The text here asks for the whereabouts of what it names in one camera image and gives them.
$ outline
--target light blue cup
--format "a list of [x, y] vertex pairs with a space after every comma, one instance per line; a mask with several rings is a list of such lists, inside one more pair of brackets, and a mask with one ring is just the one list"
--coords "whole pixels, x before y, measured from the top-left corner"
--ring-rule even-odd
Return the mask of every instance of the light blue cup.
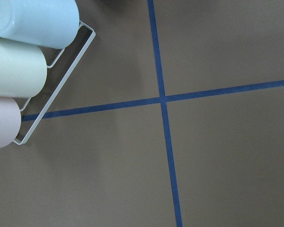
[[0, 0], [0, 37], [62, 49], [79, 27], [75, 0]]

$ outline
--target vertical blue line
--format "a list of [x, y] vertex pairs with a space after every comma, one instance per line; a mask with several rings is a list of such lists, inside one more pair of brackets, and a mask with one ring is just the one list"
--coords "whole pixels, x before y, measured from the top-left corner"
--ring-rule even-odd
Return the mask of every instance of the vertical blue line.
[[174, 155], [173, 155], [171, 135], [170, 135], [169, 115], [168, 115], [167, 101], [166, 101], [167, 99], [166, 99], [165, 88], [164, 88], [164, 79], [163, 79], [157, 23], [156, 23], [156, 16], [155, 16], [153, 0], [148, 0], [148, 11], [149, 11], [150, 23], [151, 23], [151, 35], [152, 35], [152, 43], [153, 43], [154, 57], [155, 57], [155, 63], [156, 63], [157, 78], [158, 78], [160, 104], [161, 104], [161, 111], [162, 111], [167, 159], [168, 159], [168, 165], [169, 165], [170, 184], [171, 184], [171, 191], [172, 191], [172, 197], [173, 197], [173, 202], [174, 202], [175, 218], [176, 218], [177, 227], [182, 227], [183, 225], [182, 225], [182, 217], [181, 217], [181, 208], [180, 208], [175, 162], [174, 162]]

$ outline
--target white wire frame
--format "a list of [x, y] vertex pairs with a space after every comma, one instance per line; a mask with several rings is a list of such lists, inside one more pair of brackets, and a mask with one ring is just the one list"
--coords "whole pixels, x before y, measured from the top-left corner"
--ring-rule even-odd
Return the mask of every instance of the white wire frame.
[[[76, 56], [75, 60], [72, 62], [71, 66], [68, 68], [67, 72], [65, 73], [65, 75], [63, 76], [63, 78], [61, 79], [60, 83], [58, 84], [57, 88], [55, 89], [55, 91], [52, 93], [52, 95], [50, 96], [50, 98], [48, 99], [48, 101], [46, 102], [46, 104], [44, 105], [43, 109], [41, 110], [41, 112], [39, 113], [39, 115], [37, 116], [37, 118], [35, 119], [34, 123], [32, 124], [32, 126], [30, 127], [30, 129], [27, 131], [27, 133], [25, 134], [25, 136], [23, 137], [22, 140], [19, 140], [17, 138], [14, 139], [14, 143], [18, 144], [18, 145], [22, 145], [25, 144], [28, 139], [31, 137], [31, 135], [33, 134], [33, 132], [35, 131], [36, 127], [38, 126], [38, 124], [40, 123], [40, 121], [42, 120], [43, 116], [45, 115], [46, 111], [48, 110], [48, 108], [50, 107], [50, 105], [53, 103], [53, 101], [55, 100], [55, 98], [57, 97], [57, 95], [59, 94], [60, 90], [62, 89], [63, 85], [65, 84], [65, 82], [67, 81], [68, 77], [71, 75], [71, 73], [73, 72], [73, 70], [75, 69], [75, 67], [77, 66], [78, 62], [80, 61], [80, 59], [82, 58], [82, 56], [84, 55], [84, 53], [86, 52], [86, 50], [88, 49], [88, 47], [90, 46], [91, 42], [94, 40], [96, 33], [95, 31], [88, 26], [87, 24], [83, 23], [82, 21], [80, 21], [79, 24], [79, 28], [81, 27], [86, 27], [88, 30], [92, 31], [91, 35], [89, 36], [89, 38], [87, 39], [87, 41], [85, 42], [85, 44], [83, 45], [82, 49], [80, 50], [80, 52], [78, 53], [78, 55]], [[52, 68], [57, 61], [59, 60], [59, 58], [61, 57], [61, 55], [63, 54], [65, 48], [63, 48], [59, 54], [57, 55], [57, 57], [54, 59], [54, 61], [52, 62], [51, 65], [48, 65], [47, 68]], [[24, 111], [25, 108], [27, 107], [29, 101], [31, 100], [31, 98], [28, 98], [27, 101], [25, 102], [25, 104], [23, 105], [23, 107], [20, 109], [20, 111]]]

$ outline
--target white cup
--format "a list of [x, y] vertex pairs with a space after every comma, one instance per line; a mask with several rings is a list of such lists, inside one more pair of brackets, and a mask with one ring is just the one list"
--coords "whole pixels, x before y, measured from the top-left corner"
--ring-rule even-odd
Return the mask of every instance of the white cup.
[[75, 0], [0, 0], [0, 37], [62, 49], [79, 28]]
[[0, 97], [0, 148], [10, 144], [21, 126], [19, 107], [13, 98]]
[[34, 97], [46, 76], [46, 61], [39, 47], [0, 38], [0, 96]]

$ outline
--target blue line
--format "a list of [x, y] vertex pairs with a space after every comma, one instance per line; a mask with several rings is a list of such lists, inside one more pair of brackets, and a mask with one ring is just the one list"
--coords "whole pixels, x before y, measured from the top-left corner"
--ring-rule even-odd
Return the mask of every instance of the blue line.
[[246, 92], [246, 91], [254, 91], [254, 90], [261, 90], [273, 87], [284, 87], [284, 80], [280, 81], [272, 81], [260, 84], [251, 84], [251, 85], [243, 85], [237, 87], [227, 87], [227, 88], [220, 88], [215, 90], [208, 90], [208, 91], [198, 91], [186, 94], [179, 94], [173, 96], [167, 96], [167, 102], [173, 101], [180, 101], [186, 99], [193, 99], [193, 98], [201, 98], [201, 97], [209, 97], [209, 96], [218, 96], [218, 95], [225, 95], [225, 94], [232, 94], [238, 92]]
[[[47, 112], [44, 115], [43, 119], [70, 116], [76, 114], [86, 114], [86, 113], [99, 112], [104, 110], [122, 109], [122, 108], [135, 107], [141, 105], [151, 105], [158, 103], [160, 103], [159, 98], [147, 98], [147, 99], [140, 99], [134, 101], [120, 102], [120, 103], [96, 105], [96, 106], [82, 107], [82, 108], [69, 109], [69, 110], [60, 110], [60, 111]], [[23, 122], [34, 121], [37, 118], [37, 116], [38, 114], [25, 115], [22, 117], [22, 121]]]
[[167, 102], [166, 102], [167, 100], [166, 100], [165, 88], [164, 88], [164, 78], [163, 78], [157, 23], [156, 23], [156, 16], [155, 16], [153, 0], [148, 0], [148, 11], [149, 11], [149, 16], [150, 16], [151, 35], [152, 35], [153, 51], [154, 51], [157, 78], [158, 78], [160, 104], [161, 104], [161, 111], [162, 111], [163, 128], [164, 128], [164, 135], [165, 135], [167, 159], [168, 159], [168, 165], [169, 165], [169, 176], [170, 176], [172, 197], [173, 197], [173, 202], [174, 202], [176, 224], [177, 224], [177, 227], [182, 227], [183, 225], [182, 225], [181, 208], [180, 208], [180, 201], [179, 201], [179, 194], [178, 194], [178, 185], [177, 185], [173, 148], [172, 148], [171, 135], [170, 135], [169, 115], [168, 115], [168, 110], [167, 110]]

